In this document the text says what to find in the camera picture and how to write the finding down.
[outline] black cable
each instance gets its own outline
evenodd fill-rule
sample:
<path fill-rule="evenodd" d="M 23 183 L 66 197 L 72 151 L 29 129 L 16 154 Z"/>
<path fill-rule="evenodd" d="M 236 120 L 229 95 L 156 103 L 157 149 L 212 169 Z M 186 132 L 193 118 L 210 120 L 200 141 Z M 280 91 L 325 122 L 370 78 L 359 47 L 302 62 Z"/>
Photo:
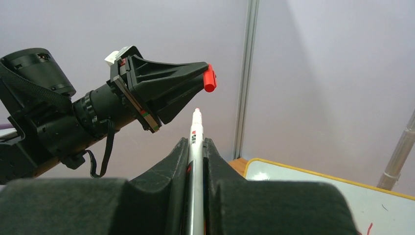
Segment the black cable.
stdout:
<path fill-rule="evenodd" d="M 85 153 L 88 153 L 91 159 L 91 170 L 90 174 L 92 178 L 101 178 L 107 172 L 108 162 L 110 161 L 111 152 L 114 145 L 114 136 L 115 136 L 115 124 L 112 120 L 107 119 L 108 123 L 108 134 L 107 134 L 107 145 L 105 146 L 104 158 L 102 159 L 101 172 L 98 175 L 96 173 L 96 159 L 92 151 L 85 150 Z"/>

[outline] orange tip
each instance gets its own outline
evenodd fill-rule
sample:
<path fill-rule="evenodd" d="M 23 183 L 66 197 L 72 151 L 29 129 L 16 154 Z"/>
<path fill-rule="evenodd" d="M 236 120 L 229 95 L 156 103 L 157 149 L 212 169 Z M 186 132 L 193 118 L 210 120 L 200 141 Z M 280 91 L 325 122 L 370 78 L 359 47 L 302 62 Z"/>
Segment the orange tip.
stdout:
<path fill-rule="evenodd" d="M 211 64 L 209 64 L 209 68 L 203 73 L 203 84 L 207 92 L 212 92 L 217 87 L 216 74 Z"/>

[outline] black foam pad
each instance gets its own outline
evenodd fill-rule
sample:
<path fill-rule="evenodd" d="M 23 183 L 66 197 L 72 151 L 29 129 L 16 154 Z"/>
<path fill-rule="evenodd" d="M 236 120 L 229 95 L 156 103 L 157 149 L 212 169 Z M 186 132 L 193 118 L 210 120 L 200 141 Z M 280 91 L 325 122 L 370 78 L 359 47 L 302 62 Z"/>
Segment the black foam pad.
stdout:
<path fill-rule="evenodd" d="M 357 235 L 341 193 L 309 182 L 246 181 L 205 139 L 211 235 Z"/>
<path fill-rule="evenodd" d="M 0 234 L 178 234 L 188 140 L 128 182 L 123 179 L 11 181 L 0 193 Z"/>

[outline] wooden table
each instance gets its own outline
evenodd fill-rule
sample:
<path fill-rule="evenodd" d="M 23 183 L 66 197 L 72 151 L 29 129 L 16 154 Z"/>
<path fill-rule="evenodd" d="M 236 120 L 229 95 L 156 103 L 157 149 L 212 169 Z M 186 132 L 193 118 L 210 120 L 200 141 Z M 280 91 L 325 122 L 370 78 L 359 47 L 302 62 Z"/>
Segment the wooden table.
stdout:
<path fill-rule="evenodd" d="M 231 165 L 233 169 L 235 169 L 240 175 L 243 176 L 247 163 L 248 163 L 247 160 L 243 158 L 238 158 L 236 160 L 229 162 L 229 165 Z"/>

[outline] metal pole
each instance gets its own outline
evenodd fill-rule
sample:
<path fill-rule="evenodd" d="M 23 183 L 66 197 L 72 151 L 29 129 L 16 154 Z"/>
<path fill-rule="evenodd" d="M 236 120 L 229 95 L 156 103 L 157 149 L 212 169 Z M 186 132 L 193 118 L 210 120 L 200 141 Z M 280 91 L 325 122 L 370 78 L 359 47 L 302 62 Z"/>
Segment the metal pole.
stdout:
<path fill-rule="evenodd" d="M 395 147 L 388 166 L 380 177 L 378 188 L 392 190 L 396 181 L 398 181 L 401 174 L 401 169 L 411 152 L 412 146 L 415 143 L 415 111 L 406 125 L 398 144 Z"/>
<path fill-rule="evenodd" d="M 248 97 L 249 80 L 251 76 L 252 55 L 254 53 L 256 18 L 258 16 L 259 0 L 250 0 L 248 5 L 247 25 L 245 31 L 244 61 L 242 64 L 242 78 L 239 90 L 238 116 L 236 118 L 235 143 L 233 145 L 233 159 L 240 158 L 244 135 L 246 103 Z"/>

